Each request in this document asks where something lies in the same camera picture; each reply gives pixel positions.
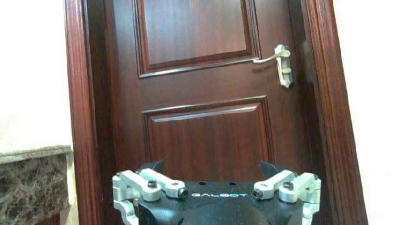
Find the raised door panel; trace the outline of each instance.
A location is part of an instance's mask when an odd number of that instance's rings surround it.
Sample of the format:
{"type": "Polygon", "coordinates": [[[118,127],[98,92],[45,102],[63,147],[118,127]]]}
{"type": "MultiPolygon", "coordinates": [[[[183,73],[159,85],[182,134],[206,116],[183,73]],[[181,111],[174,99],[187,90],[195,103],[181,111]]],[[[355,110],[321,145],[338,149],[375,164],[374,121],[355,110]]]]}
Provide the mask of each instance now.
{"type": "Polygon", "coordinates": [[[163,159],[165,174],[181,180],[263,179],[259,161],[271,160],[265,108],[261,101],[145,113],[147,161],[163,159]]]}
{"type": "Polygon", "coordinates": [[[137,0],[139,77],[258,55],[251,0],[137,0]]]}

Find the white wall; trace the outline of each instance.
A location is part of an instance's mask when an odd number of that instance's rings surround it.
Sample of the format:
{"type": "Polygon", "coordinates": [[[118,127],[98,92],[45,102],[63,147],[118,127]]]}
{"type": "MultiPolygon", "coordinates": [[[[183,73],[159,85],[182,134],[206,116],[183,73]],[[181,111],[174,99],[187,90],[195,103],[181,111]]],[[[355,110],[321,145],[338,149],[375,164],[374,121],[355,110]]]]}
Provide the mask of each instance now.
{"type": "MultiPolygon", "coordinates": [[[[0,2],[0,153],[71,145],[62,0],[0,2]]],[[[67,157],[77,224],[73,158],[67,157]]]]}
{"type": "Polygon", "coordinates": [[[394,224],[400,208],[400,1],[333,0],[333,4],[367,221],[394,224]]]}

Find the lever handle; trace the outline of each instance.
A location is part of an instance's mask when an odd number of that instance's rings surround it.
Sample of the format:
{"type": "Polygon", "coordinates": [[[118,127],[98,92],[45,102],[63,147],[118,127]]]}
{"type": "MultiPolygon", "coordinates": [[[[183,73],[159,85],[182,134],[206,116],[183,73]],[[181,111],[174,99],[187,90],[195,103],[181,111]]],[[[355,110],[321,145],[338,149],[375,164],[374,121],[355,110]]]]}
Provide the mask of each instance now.
{"type": "Polygon", "coordinates": [[[274,54],[265,59],[253,60],[254,64],[262,64],[271,60],[275,60],[277,63],[277,72],[279,85],[285,88],[289,88],[293,84],[293,74],[290,68],[290,51],[286,46],[282,44],[277,45],[274,48],[274,54]]]}

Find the logo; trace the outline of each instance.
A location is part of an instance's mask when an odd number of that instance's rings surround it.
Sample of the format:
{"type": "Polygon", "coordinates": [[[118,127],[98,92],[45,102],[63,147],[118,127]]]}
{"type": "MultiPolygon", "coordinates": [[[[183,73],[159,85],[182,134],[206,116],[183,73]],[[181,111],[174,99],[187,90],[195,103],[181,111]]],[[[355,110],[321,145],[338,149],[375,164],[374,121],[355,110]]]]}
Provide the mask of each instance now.
{"type": "Polygon", "coordinates": [[[191,197],[211,197],[211,198],[238,198],[238,197],[245,197],[247,194],[227,194],[227,193],[221,193],[221,194],[207,194],[207,193],[191,193],[191,197]]]}

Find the wood molding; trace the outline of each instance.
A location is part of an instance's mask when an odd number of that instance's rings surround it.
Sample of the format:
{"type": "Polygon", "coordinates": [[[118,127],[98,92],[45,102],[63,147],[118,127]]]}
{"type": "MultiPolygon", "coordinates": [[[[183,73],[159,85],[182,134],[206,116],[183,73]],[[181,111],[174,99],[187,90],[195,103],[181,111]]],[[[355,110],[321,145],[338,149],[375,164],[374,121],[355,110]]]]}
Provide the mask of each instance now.
{"type": "Polygon", "coordinates": [[[79,224],[101,224],[101,183],[91,114],[82,2],[65,0],[66,55],[79,224]]]}
{"type": "Polygon", "coordinates": [[[331,0],[303,0],[331,223],[367,224],[331,0]]]}

